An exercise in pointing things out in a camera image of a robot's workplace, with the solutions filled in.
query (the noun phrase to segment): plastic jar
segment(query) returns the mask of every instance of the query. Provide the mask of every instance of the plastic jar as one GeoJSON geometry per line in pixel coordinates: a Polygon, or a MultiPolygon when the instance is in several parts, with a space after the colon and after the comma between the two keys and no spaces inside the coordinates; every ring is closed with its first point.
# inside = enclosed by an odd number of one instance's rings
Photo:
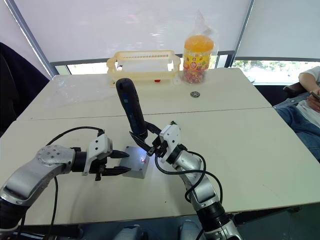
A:
{"type": "Polygon", "coordinates": [[[184,81],[198,84],[204,80],[214,45],[214,41],[205,35],[194,35],[185,40],[183,54],[184,81]]]}

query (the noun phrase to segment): person's hand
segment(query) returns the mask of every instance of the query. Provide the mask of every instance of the person's hand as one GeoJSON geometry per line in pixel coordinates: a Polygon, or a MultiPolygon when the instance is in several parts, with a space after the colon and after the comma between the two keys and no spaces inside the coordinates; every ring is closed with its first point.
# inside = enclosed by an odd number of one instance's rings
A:
{"type": "MultiPolygon", "coordinates": [[[[320,87],[314,89],[312,92],[320,96],[320,87]]],[[[320,113],[320,101],[316,99],[314,96],[310,95],[306,98],[306,102],[308,103],[309,107],[315,110],[316,112],[320,113]]]]}

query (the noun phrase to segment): jeans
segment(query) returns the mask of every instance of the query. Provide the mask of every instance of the jeans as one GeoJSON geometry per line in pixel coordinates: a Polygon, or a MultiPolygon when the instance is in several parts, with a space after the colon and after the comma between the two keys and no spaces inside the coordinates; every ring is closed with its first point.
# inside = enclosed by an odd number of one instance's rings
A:
{"type": "Polygon", "coordinates": [[[296,106],[286,106],[275,110],[320,163],[320,128],[309,122],[296,106]]]}

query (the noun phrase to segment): yellow plastic basket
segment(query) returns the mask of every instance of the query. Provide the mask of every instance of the yellow plastic basket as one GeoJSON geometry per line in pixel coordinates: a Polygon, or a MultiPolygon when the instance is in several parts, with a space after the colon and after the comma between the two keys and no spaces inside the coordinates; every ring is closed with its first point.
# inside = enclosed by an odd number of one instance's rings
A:
{"type": "Polygon", "coordinates": [[[110,84],[122,78],[132,81],[178,80],[181,60],[172,50],[118,51],[106,62],[110,84]]]}

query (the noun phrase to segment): chair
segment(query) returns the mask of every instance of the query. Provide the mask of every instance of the chair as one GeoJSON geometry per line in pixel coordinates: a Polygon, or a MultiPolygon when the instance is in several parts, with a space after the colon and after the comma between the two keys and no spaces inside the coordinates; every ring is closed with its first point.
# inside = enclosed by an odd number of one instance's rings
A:
{"type": "Polygon", "coordinates": [[[297,82],[295,84],[292,84],[290,86],[285,86],[283,90],[288,94],[288,98],[294,98],[300,94],[305,93],[307,90],[300,84],[300,82],[297,82]]]}

